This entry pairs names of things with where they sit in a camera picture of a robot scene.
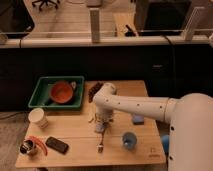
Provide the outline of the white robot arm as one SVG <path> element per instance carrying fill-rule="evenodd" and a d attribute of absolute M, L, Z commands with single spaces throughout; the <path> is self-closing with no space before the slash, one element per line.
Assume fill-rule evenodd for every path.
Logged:
<path fill-rule="evenodd" d="M 213 97 L 131 97 L 116 94 L 112 83 L 95 85 L 89 98 L 105 120 L 113 110 L 142 115 L 170 125 L 168 171 L 213 171 Z"/>

